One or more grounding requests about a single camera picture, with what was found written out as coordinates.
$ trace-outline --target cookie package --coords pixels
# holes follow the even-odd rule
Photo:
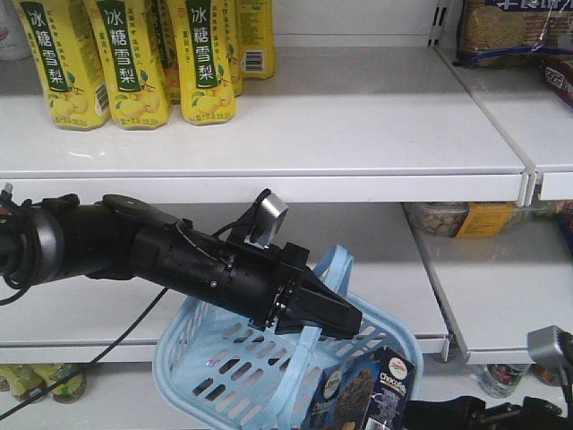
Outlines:
[[[388,346],[324,369],[301,430],[402,430],[414,378]]]
[[[573,54],[571,0],[464,0],[458,60],[469,67],[533,63]]]
[[[573,108],[573,56],[547,56],[541,66],[541,79]]]

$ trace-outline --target yellow package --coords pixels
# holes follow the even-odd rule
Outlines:
[[[161,65],[165,73],[167,93],[173,103],[181,99],[179,67],[175,48],[175,34],[169,17],[167,0],[151,0],[151,24],[158,42]]]
[[[109,119],[98,49],[82,0],[14,0],[58,127],[89,130]]]
[[[84,0],[96,34],[114,121],[153,129],[171,113],[150,0]]]
[[[236,102],[227,57],[224,0],[169,0],[175,30],[181,111],[195,125],[225,123]]]
[[[271,0],[235,0],[244,78],[275,74],[275,34]]]
[[[236,24],[235,0],[224,0],[223,14],[225,16],[225,34],[227,35],[227,56],[231,69],[231,83],[236,96],[243,92],[243,70],[241,70],[241,48],[239,46],[239,31]]]

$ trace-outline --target plastic basket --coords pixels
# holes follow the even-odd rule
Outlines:
[[[352,264],[337,245],[314,272],[344,297]],[[302,423],[322,369],[389,345],[416,365],[417,398],[423,357],[412,332],[360,297],[346,299],[363,312],[352,340],[322,337],[315,327],[281,336],[256,331],[248,319],[189,297],[159,340],[155,384],[168,403],[209,428],[284,430]]]

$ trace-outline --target black robotic arm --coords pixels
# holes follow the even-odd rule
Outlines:
[[[271,245],[286,205],[263,191],[237,221],[211,236],[139,200],[105,195],[81,205],[76,194],[25,201],[0,195],[0,275],[21,294],[74,276],[140,277],[248,317],[275,333],[305,325],[351,339],[362,313],[330,291],[306,265],[309,251]],[[227,240],[219,238],[230,230]]]

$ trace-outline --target shelving unit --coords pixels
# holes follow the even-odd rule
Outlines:
[[[543,83],[535,67],[475,70],[456,67],[453,49],[438,51],[475,103],[525,162],[531,175],[525,204],[573,199],[571,107]]]
[[[177,205],[165,209],[187,217],[190,211],[197,229],[212,232],[236,219],[245,207]],[[365,230],[379,240],[364,241]],[[352,250],[356,264],[350,289],[410,326],[424,352],[448,347],[448,331],[400,205],[292,205],[277,244],[287,240],[312,250],[311,265],[334,244]],[[2,290],[6,296],[7,289]],[[0,339],[0,363],[88,362],[135,320],[159,290],[142,279],[73,278],[36,286],[3,308],[2,321],[13,328]],[[169,292],[105,361],[151,361],[158,338],[183,301],[184,295]]]
[[[441,363],[433,357],[425,361],[419,400],[446,401],[460,395],[475,396],[487,408],[503,402],[521,405],[525,396],[548,400],[566,410],[559,387],[549,387],[531,373],[506,399],[494,399],[478,385],[477,369],[459,359]],[[89,374],[88,390],[72,405],[51,399],[32,404],[3,423],[3,430],[199,430],[205,425],[168,406],[159,396],[151,377],[151,363],[114,363],[97,367]],[[7,392],[0,392],[0,410],[15,406]]]
[[[278,62],[272,80],[246,83],[228,124],[192,126],[175,107],[151,133],[112,123],[58,130],[31,61],[3,66],[0,181],[14,184],[16,201],[113,192],[249,202],[264,187],[286,202],[517,201],[523,192],[525,166],[432,50],[285,47]],[[12,85],[21,76],[29,87]]]
[[[468,363],[531,363],[530,331],[573,331],[573,258],[557,223],[483,239],[416,238]]]

